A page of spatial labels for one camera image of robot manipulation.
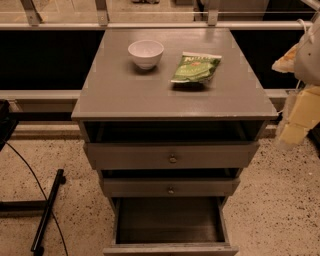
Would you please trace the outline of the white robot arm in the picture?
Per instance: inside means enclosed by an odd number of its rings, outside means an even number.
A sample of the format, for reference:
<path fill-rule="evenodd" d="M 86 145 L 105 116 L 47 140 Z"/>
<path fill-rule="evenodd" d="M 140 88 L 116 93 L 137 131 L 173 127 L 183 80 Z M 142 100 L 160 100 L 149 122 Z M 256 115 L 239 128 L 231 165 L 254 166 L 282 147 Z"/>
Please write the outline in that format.
<path fill-rule="evenodd" d="M 290 93 L 277 131 L 280 147 L 300 144 L 320 123 L 320 19 L 307 29 L 299 42 L 272 65 L 274 71 L 293 73 L 305 87 Z"/>

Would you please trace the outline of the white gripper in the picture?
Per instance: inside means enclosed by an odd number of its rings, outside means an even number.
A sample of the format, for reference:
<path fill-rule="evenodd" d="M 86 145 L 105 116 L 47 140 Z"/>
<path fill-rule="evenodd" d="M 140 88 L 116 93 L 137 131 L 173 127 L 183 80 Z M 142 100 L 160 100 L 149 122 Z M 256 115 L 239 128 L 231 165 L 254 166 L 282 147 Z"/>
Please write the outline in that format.
<path fill-rule="evenodd" d="M 272 69 L 280 73 L 293 73 L 296 52 L 297 44 L 276 60 Z M 278 140 L 284 145 L 298 145 L 320 122 L 320 86 L 310 85 L 298 93 L 288 121 L 290 124 L 280 127 Z"/>

